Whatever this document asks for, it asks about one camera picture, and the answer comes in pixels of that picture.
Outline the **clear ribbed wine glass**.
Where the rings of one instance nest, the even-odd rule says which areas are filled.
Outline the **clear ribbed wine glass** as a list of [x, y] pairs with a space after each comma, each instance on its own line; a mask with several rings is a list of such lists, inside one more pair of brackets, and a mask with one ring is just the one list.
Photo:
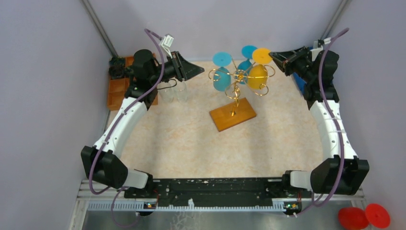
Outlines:
[[175, 87], [176, 83], [169, 81], [169, 82], [162, 82], [158, 85], [158, 92], [163, 102], [171, 103], [174, 100], [174, 91], [173, 88]]

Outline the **yellow plastic wine glass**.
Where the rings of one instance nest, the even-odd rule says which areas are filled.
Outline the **yellow plastic wine glass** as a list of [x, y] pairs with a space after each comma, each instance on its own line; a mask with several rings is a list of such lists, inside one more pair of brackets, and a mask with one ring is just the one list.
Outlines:
[[267, 48], [257, 48], [252, 53], [254, 65], [249, 69], [247, 84], [253, 90], [264, 89], [268, 78], [275, 74], [275, 69], [269, 65], [272, 61], [270, 52]]

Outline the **blue plastic wine glass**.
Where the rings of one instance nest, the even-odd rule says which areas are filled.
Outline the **blue plastic wine glass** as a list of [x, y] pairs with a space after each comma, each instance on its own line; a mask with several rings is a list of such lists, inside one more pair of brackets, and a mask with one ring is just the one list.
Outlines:
[[218, 67], [213, 74], [213, 86], [216, 90], [225, 92], [231, 84], [230, 72], [226, 67], [231, 64], [232, 57], [227, 52], [218, 52], [213, 56], [212, 61]]

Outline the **gold wire glass rack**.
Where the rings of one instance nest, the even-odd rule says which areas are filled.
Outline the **gold wire glass rack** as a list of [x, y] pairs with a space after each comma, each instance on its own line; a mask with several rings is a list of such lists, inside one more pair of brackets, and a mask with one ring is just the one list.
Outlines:
[[[208, 73], [208, 78], [212, 82], [214, 82], [213, 74], [215, 70], [216, 69], [212, 69]], [[261, 97], [269, 93], [267, 83], [265, 88], [262, 90], [253, 90], [250, 88], [247, 84], [248, 74], [246, 76], [244, 76], [242, 73], [237, 74], [237, 67], [235, 67], [234, 72], [230, 72], [230, 76], [231, 84], [227, 87], [224, 93], [227, 98], [232, 100], [232, 102], [209, 112], [209, 115], [219, 132], [246, 122], [257, 116], [248, 99], [241, 97], [241, 83], [244, 83], [245, 86], [247, 86], [248, 89], [257, 96]]]

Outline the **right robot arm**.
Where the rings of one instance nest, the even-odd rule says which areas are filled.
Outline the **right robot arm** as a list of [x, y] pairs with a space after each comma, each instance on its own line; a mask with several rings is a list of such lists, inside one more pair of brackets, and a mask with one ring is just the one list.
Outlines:
[[287, 76], [296, 74], [305, 81], [303, 97], [316, 121], [323, 162], [311, 171], [286, 171], [291, 187], [317, 194], [334, 192], [354, 195], [369, 172], [367, 160], [361, 160], [347, 137], [340, 111], [339, 97], [333, 85], [339, 55], [320, 51], [316, 56], [308, 47], [286, 52], [270, 52], [276, 66]]

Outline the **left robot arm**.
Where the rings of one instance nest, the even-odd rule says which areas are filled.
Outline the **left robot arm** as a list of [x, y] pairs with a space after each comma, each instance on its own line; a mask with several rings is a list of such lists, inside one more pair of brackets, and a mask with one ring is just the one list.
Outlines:
[[121, 162], [120, 156], [135, 125], [156, 98], [157, 83], [172, 78], [187, 81], [204, 72], [203, 67], [187, 61], [178, 51], [162, 57], [162, 64], [148, 49], [138, 50], [133, 58], [132, 76], [119, 112], [99, 140], [90, 147], [83, 147], [80, 153], [89, 181], [115, 189], [146, 189], [152, 182], [152, 175], [130, 170]]

